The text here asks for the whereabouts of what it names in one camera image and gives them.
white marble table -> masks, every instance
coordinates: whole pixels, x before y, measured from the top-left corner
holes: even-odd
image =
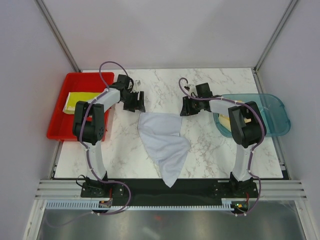
[[[121,70],[113,70],[115,79]],[[180,114],[183,93],[180,77],[195,85],[209,83],[214,95],[257,93],[249,68],[205,69],[138,69],[129,70],[133,80],[140,80],[147,112]],[[110,178],[160,178],[158,167],[148,156],[138,134],[140,112],[123,110],[123,104],[112,107],[102,143],[103,163]],[[236,158],[236,143],[222,136],[215,126],[213,114],[202,111],[183,117],[181,135],[190,141],[184,167],[179,178],[228,178]],[[278,157],[271,138],[257,148],[252,172],[262,178],[282,178]],[[86,174],[85,153],[78,142],[64,142],[55,172],[56,178],[77,178]]]

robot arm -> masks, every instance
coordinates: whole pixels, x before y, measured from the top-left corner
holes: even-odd
[[[210,91],[208,83],[195,86],[196,93],[199,98],[217,98]],[[262,137],[259,122],[253,113],[245,106],[239,106],[235,103],[221,100],[195,100],[188,96],[183,97],[183,107],[180,116],[191,116],[198,114],[201,110],[228,116],[230,119],[232,138],[237,144],[235,165],[230,173],[230,180],[237,188],[245,182],[249,182],[252,176],[248,172],[250,152],[253,146],[258,143]],[[259,108],[254,101],[246,102],[257,113],[262,120]],[[266,134],[266,126],[263,123],[264,134]]]
[[[105,112],[114,104],[123,102],[123,109],[135,112],[140,110],[146,112],[144,105],[144,92],[132,92],[133,80],[126,75],[119,75],[117,81],[109,86],[109,89],[105,89],[106,94],[101,94],[101,97],[92,105],[89,111],[91,120],[86,120],[83,133],[82,141],[87,145],[84,150],[88,154],[90,163],[95,174],[102,180],[107,181],[108,175],[106,168],[103,163],[101,141],[106,131],[105,126]],[[88,102],[78,101],[75,105],[74,111],[74,122],[72,133],[80,140],[80,132],[84,121],[84,116],[88,106],[93,101]],[[97,181],[93,175],[91,169],[87,170],[85,184],[83,189],[86,191],[86,197],[103,197],[107,190],[100,182]]]

gray wall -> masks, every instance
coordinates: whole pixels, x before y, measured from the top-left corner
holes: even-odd
[[[0,238],[22,238],[55,142],[47,127],[72,69],[33,0],[0,7]]]
[[[293,176],[301,179],[320,227],[320,1],[302,0],[260,70],[279,96],[292,128],[281,138]]]
[[[290,0],[44,2],[79,67],[94,70],[106,59],[133,69],[253,67]]]

teal tray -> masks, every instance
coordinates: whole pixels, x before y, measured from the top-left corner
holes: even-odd
[[[278,97],[271,94],[258,93],[225,94],[222,96],[226,99],[238,100],[244,103],[255,101],[266,127],[266,137],[283,136],[289,132],[291,123],[285,110],[285,105]],[[231,132],[220,124],[219,114],[213,113],[213,118],[220,133],[227,138],[232,138]]]

cable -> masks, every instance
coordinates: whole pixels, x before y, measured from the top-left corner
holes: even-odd
[[[265,139],[265,128],[264,128],[264,125],[263,125],[263,122],[262,120],[260,119],[260,117],[258,116],[258,114],[255,112],[255,110],[250,107],[248,104],[245,104],[245,103],[242,103],[242,102],[238,102],[238,101],[233,101],[233,100],[230,100],[230,99],[227,99],[227,98],[223,98],[223,97],[194,97],[194,96],[191,96],[190,94],[188,94],[184,88],[182,87],[181,85],[181,81],[182,80],[185,80],[186,81],[186,84],[189,84],[189,81],[188,79],[186,79],[185,77],[181,77],[178,81],[178,84],[179,84],[179,88],[180,90],[186,95],[188,96],[189,98],[191,99],[194,99],[194,100],[198,100],[198,101],[211,101],[211,100],[219,100],[219,101],[225,101],[225,102],[229,102],[229,103],[233,103],[233,104],[236,104],[236,105],[240,105],[240,106],[244,106],[246,107],[247,109],[249,109],[252,114],[254,115],[255,119],[258,121],[259,125],[260,125],[260,128],[261,128],[261,133],[262,133],[262,136],[261,136],[261,139],[260,141],[254,145],[251,149],[251,152],[250,152],[250,156],[249,156],[249,162],[248,162],[248,173],[255,179],[258,180],[259,182],[259,191],[258,191],[258,196],[253,204],[253,206],[246,212],[247,214],[250,213],[257,205],[259,199],[260,199],[260,196],[261,196],[261,179],[260,177],[258,177],[257,175],[254,175],[253,173],[251,173],[251,163],[252,163],[252,158],[254,156],[254,150],[264,141]]]
[[[131,83],[131,87],[128,89],[129,93],[131,93],[132,89],[134,88],[134,81],[132,80],[132,78],[130,78],[130,83]]]
[[[104,77],[102,76],[102,73],[101,73],[101,69],[103,67],[103,65],[105,64],[115,64],[115,65],[118,65],[124,72],[125,72],[125,75],[128,76],[128,73],[127,71],[125,70],[125,68],[123,66],[121,66],[119,63],[115,62],[115,61],[105,61],[103,63],[101,63],[100,67],[99,67],[99,76],[102,80],[102,82],[105,84],[106,88],[109,89],[109,85],[108,83],[105,81]]]
[[[110,188],[110,191],[109,191],[109,201],[108,202],[111,202],[112,201],[112,188]]]
[[[103,66],[104,64],[108,64],[108,63],[112,63],[112,64],[118,65],[120,68],[122,68],[122,70],[125,72],[125,74],[126,74],[127,76],[128,76],[128,73],[127,73],[127,71],[126,71],[119,63],[117,63],[117,62],[115,62],[115,61],[105,61],[105,62],[103,62],[103,63],[100,65],[100,67],[99,67],[99,74],[100,74],[101,80],[104,82],[104,84],[106,85],[106,87],[109,89],[108,84],[106,83],[106,81],[104,80],[104,78],[102,77],[102,74],[101,74],[101,68],[102,68],[102,66]],[[118,214],[118,213],[123,212],[123,211],[125,210],[125,208],[129,205],[129,203],[130,203],[130,201],[131,201],[131,196],[132,196],[130,188],[129,188],[128,185],[125,184],[124,182],[121,182],[121,181],[104,181],[104,180],[102,180],[102,179],[100,179],[100,178],[98,177],[98,175],[95,173],[95,171],[94,171],[94,169],[93,169],[93,167],[92,167],[92,165],[91,165],[91,162],[90,162],[89,147],[88,147],[88,145],[87,145],[86,143],[84,143],[84,142],[82,141],[82,136],[83,136],[83,134],[84,134],[85,124],[86,124],[86,121],[87,121],[87,118],[88,118],[88,115],[89,115],[89,112],[90,112],[91,107],[93,106],[93,104],[94,104],[97,100],[99,100],[101,97],[103,97],[104,95],[106,95],[108,92],[109,92],[109,91],[107,90],[107,91],[103,91],[101,94],[99,94],[96,98],[94,98],[94,99],[92,100],[92,102],[89,104],[88,108],[86,109],[86,112],[85,112],[84,117],[83,117],[83,122],[82,122],[82,125],[81,125],[81,129],[80,129],[79,142],[80,142],[80,143],[85,147],[85,149],[86,149],[86,161],[87,161],[88,167],[89,167],[89,169],[91,170],[91,173],[94,175],[94,177],[95,177],[99,182],[101,182],[101,183],[103,183],[103,184],[120,184],[120,185],[124,186],[124,187],[128,190],[128,192],[129,192],[129,198],[128,198],[128,201],[126,202],[126,204],[125,204],[123,207],[121,207],[120,209],[118,209],[118,210],[116,210],[116,211],[113,211],[113,212],[100,213],[100,215],[114,215],[114,214]]]
[[[237,207],[237,209],[238,209],[240,212],[243,212],[243,213],[247,214],[248,211],[249,211],[249,209],[250,209],[250,203],[249,203],[249,202],[247,203],[247,211],[241,210],[240,207]]]
[[[67,222],[65,222],[65,223],[59,224],[59,225],[53,225],[53,224],[49,223],[49,222],[48,222],[48,219],[47,219],[47,216],[44,217],[44,222],[45,222],[50,228],[58,229],[58,228],[64,227],[64,226],[66,226],[66,225],[68,225],[68,224],[70,224],[70,223],[72,223],[72,222],[74,222],[74,221],[76,221],[76,220],[78,220],[78,219],[80,219],[80,218],[82,218],[82,217],[84,217],[84,216],[87,216],[87,215],[89,215],[89,214],[92,214],[92,213],[93,213],[92,211],[87,211],[87,212],[85,212],[85,213],[83,213],[83,214],[81,214],[81,215],[79,215],[79,216],[76,216],[75,218],[73,218],[73,219],[71,219],[71,220],[69,220],[69,221],[67,221]]]
[[[80,183],[78,183],[78,179],[79,179],[80,176],[82,176],[84,179],[86,179],[86,177],[81,174],[76,178],[75,183],[82,188],[83,186]]]
[[[248,192],[246,192],[245,194],[246,194],[245,204],[248,204],[249,199],[250,199],[250,196],[249,196],[249,193],[248,193]]]
[[[103,67],[103,65],[109,64],[109,63],[110,63],[110,64],[116,64],[116,65],[118,65],[118,66],[125,72],[125,74],[128,76],[127,71],[126,71],[126,70],[124,69],[124,67],[121,66],[119,63],[117,63],[117,62],[115,62],[115,61],[105,61],[105,62],[103,62],[103,63],[100,65],[100,67],[99,67],[99,75],[100,75],[101,80],[103,81],[103,83],[105,84],[105,86],[106,86],[106,88],[107,88],[108,90],[109,90],[109,85],[107,84],[107,82],[104,80],[104,77],[102,76],[101,68]],[[99,216],[99,215],[114,215],[114,214],[121,213],[121,212],[123,212],[123,211],[125,210],[125,208],[129,205],[129,203],[130,203],[130,201],[131,201],[131,195],[132,195],[132,194],[131,194],[130,188],[128,187],[127,184],[125,184],[124,182],[121,182],[121,181],[103,181],[102,179],[100,179],[100,178],[97,176],[97,174],[94,172],[94,169],[92,168],[92,165],[91,165],[91,163],[90,163],[88,145],[86,145],[86,144],[82,141],[82,136],[83,136],[83,133],[84,133],[85,123],[86,123],[86,121],[87,121],[87,118],[88,118],[88,115],[89,115],[89,111],[90,111],[92,105],[93,105],[98,99],[100,99],[102,96],[106,95],[106,94],[109,92],[108,90],[107,90],[107,91],[103,91],[103,92],[102,92],[101,94],[99,94],[96,98],[94,98],[93,101],[89,104],[89,106],[88,106],[88,108],[87,108],[87,110],[86,110],[86,112],[85,112],[82,125],[81,125],[79,142],[80,142],[80,143],[85,147],[85,149],[86,149],[86,160],[87,160],[89,169],[91,169],[91,172],[92,172],[92,174],[95,176],[95,178],[96,178],[99,182],[101,182],[101,183],[103,183],[103,184],[120,184],[120,185],[123,185],[123,186],[128,190],[128,192],[129,192],[128,201],[126,202],[126,204],[125,204],[123,207],[121,207],[120,209],[118,209],[118,210],[116,210],[116,211],[113,211],[113,212],[105,212],[105,213],[96,213],[96,212],[94,212],[94,211],[90,211],[90,212],[86,212],[86,213],[84,213],[84,214],[81,214],[81,215],[79,215],[79,216],[71,219],[70,221],[67,221],[67,222],[65,222],[65,223],[63,223],[63,224],[60,224],[60,225],[52,225],[52,224],[50,224],[50,223],[48,222],[47,218],[45,217],[45,218],[44,218],[44,222],[45,222],[49,227],[51,227],[51,228],[61,228],[61,227],[63,227],[63,226],[66,226],[66,225],[68,225],[68,224],[70,224],[70,223],[72,223],[72,222],[74,222],[74,221],[76,221],[76,220],[78,220],[78,219],[80,219],[80,218],[82,218],[82,217],[84,217],[84,216],[86,216],[86,215],[92,214],[92,213],[95,213],[95,214],[97,214],[98,216]],[[79,185],[80,187],[82,187],[82,185],[80,185],[80,184],[78,183],[78,178],[75,180],[75,183],[76,183],[77,185]]]

